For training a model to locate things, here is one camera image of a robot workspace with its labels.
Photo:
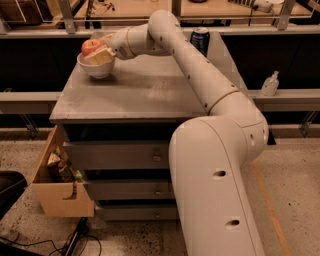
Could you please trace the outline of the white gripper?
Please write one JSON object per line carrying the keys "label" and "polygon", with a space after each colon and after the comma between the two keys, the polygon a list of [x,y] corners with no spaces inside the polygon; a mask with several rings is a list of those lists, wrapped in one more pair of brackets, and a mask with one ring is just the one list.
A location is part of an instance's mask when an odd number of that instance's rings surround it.
{"label": "white gripper", "polygon": [[94,52],[88,54],[84,59],[90,65],[103,65],[114,61],[115,56],[126,60],[131,58],[131,51],[128,44],[128,28],[123,28],[113,34],[108,34],[100,38],[100,41],[106,46],[102,46]]}

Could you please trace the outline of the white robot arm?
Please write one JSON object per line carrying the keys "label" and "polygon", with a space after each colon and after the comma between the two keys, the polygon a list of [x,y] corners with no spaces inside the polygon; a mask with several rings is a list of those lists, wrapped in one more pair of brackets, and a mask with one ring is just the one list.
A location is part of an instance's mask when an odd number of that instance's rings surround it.
{"label": "white robot arm", "polygon": [[252,100],[190,43],[167,10],[145,25],[87,40],[81,51],[90,64],[173,56],[206,113],[181,124],[169,144],[188,256],[265,256],[240,172],[268,140],[268,124]]}

